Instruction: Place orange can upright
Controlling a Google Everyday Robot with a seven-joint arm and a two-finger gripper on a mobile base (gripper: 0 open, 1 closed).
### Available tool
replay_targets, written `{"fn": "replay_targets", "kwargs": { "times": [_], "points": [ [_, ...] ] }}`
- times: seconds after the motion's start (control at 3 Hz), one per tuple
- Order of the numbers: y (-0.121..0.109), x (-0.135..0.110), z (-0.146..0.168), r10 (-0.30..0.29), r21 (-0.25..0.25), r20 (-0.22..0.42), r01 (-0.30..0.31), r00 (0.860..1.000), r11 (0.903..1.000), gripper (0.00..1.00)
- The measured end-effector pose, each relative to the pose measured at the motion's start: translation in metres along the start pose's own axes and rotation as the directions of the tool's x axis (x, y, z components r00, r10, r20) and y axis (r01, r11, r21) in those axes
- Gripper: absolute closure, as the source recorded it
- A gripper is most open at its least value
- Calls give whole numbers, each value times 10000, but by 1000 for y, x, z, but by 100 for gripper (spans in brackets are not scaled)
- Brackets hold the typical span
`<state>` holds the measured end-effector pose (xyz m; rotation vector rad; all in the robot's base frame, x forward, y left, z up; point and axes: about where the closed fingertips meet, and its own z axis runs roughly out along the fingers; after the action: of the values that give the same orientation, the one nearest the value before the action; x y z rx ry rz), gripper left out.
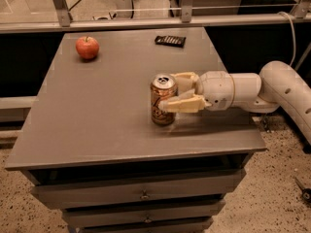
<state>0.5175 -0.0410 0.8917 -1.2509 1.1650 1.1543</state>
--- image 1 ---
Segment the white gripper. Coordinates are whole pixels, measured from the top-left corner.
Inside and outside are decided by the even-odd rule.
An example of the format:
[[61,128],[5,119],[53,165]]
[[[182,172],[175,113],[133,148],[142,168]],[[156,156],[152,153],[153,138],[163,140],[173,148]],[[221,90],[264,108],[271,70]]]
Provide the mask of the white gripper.
[[[158,108],[167,113],[197,113],[201,110],[224,111],[234,97],[234,83],[225,71],[209,71],[200,77],[194,72],[173,74],[180,95],[162,100]],[[196,94],[199,79],[201,94]]]

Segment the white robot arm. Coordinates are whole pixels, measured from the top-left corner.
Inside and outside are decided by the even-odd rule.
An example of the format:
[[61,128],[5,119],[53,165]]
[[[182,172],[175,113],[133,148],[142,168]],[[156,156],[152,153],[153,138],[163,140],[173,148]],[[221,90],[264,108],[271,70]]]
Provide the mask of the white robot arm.
[[208,71],[158,74],[152,85],[172,90],[158,103],[166,113],[224,111],[237,107],[251,113],[272,113],[282,108],[311,143],[311,88],[288,64],[271,61],[260,72]]

